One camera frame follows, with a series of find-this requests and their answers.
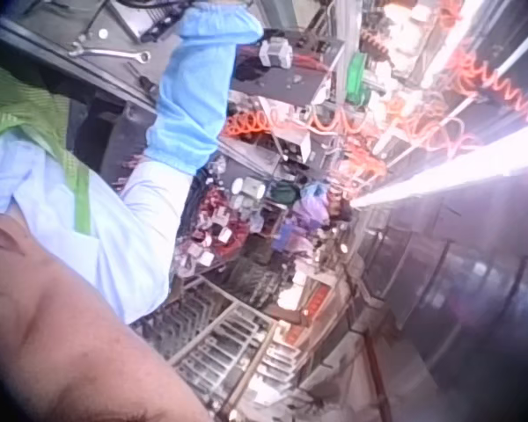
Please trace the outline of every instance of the wrench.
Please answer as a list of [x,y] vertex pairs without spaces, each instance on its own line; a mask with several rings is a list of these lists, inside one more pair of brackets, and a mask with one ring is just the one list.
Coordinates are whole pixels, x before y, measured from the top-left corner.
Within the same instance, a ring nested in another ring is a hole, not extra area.
[[148,51],[120,51],[108,50],[104,48],[85,48],[78,41],[72,43],[72,51],[69,51],[70,57],[80,57],[82,55],[105,55],[109,57],[120,57],[121,59],[137,60],[141,64],[150,62],[150,52]]

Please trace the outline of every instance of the fluorescent light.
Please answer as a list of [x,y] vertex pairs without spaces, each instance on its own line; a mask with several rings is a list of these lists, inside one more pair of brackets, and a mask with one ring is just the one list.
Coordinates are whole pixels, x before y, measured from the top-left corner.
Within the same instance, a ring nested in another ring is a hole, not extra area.
[[461,19],[456,25],[450,30],[444,45],[429,65],[429,68],[424,73],[424,78],[421,82],[423,89],[428,89],[434,83],[434,75],[439,73],[446,63],[450,60],[450,57],[454,50],[458,47],[459,43],[464,39],[469,30],[472,20],[475,14],[481,7],[485,0],[466,0],[461,8],[460,17]]
[[409,180],[352,200],[352,207],[402,200],[528,168],[528,126],[473,152],[422,171]]

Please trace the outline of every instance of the screw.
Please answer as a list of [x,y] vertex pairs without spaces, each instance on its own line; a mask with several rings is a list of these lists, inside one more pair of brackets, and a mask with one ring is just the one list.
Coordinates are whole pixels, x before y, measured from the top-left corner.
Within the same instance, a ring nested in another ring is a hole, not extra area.
[[101,40],[107,40],[107,37],[109,36],[109,31],[106,28],[102,28],[98,31],[98,38]]

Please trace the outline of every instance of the metal frame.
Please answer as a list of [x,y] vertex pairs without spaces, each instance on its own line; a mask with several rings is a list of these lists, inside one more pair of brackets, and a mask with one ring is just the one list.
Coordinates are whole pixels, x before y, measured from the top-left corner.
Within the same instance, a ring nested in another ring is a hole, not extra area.
[[16,24],[8,18],[0,18],[0,41],[30,54],[32,57],[43,61],[71,76],[98,86],[102,90],[131,101],[152,113],[155,112],[150,100],[137,88],[125,84],[98,66],[86,61],[84,58],[69,57],[68,50],[55,43],[28,31],[23,26]]

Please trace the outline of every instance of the electrical component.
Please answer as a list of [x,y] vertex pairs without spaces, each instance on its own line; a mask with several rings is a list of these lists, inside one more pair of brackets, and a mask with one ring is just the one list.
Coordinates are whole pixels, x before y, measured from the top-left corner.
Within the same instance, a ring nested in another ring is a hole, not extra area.
[[289,69],[293,63],[293,47],[285,38],[272,37],[262,41],[258,56],[262,65],[267,68]]

